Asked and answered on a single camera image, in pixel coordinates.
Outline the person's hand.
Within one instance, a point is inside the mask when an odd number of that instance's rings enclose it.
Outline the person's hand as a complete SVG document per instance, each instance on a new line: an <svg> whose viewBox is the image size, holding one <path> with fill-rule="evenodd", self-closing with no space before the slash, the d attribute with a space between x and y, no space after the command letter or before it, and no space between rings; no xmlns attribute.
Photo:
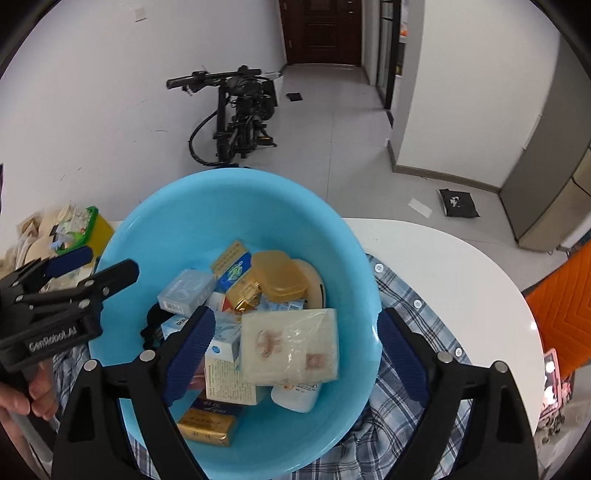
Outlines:
<svg viewBox="0 0 591 480"><path fill-rule="evenodd" d="M11 413L36 417L49 421L58 409L53 365L50 360L38 364L33 378L29 381L28 392L1 384L1 425L11 437L21 437L19 428L10 416Z"/></svg>

